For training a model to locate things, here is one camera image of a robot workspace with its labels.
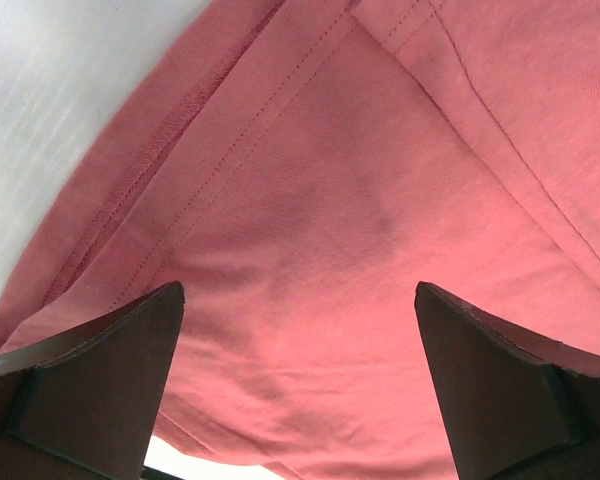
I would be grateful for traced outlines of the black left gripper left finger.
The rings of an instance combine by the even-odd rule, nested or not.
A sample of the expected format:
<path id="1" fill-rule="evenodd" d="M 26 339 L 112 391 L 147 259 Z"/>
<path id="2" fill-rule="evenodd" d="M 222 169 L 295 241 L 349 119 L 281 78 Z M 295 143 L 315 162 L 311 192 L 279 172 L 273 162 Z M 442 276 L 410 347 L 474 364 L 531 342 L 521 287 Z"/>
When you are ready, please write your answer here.
<path id="1" fill-rule="evenodd" d="M 172 282 L 0 355 L 0 479 L 138 479 L 184 314 Z"/>

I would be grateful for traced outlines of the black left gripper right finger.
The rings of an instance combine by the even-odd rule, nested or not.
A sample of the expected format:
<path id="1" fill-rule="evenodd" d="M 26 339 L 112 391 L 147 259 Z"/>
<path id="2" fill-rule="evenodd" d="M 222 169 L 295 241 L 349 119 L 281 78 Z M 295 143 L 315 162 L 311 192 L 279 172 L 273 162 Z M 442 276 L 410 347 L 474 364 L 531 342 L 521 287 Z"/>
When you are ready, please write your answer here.
<path id="1" fill-rule="evenodd" d="M 432 283 L 415 311 L 459 478 L 600 479 L 599 355 Z"/>

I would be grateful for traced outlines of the pink t shirt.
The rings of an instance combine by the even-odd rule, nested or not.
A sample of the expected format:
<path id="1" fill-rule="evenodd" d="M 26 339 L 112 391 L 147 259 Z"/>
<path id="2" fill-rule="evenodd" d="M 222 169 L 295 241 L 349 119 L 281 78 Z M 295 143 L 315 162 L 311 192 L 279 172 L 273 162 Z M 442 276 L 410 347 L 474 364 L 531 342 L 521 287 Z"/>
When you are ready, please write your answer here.
<path id="1" fill-rule="evenodd" d="M 175 280 L 159 438 L 454 478 L 419 282 L 600 354 L 600 1 L 212 2 L 28 244 L 0 353 Z"/>

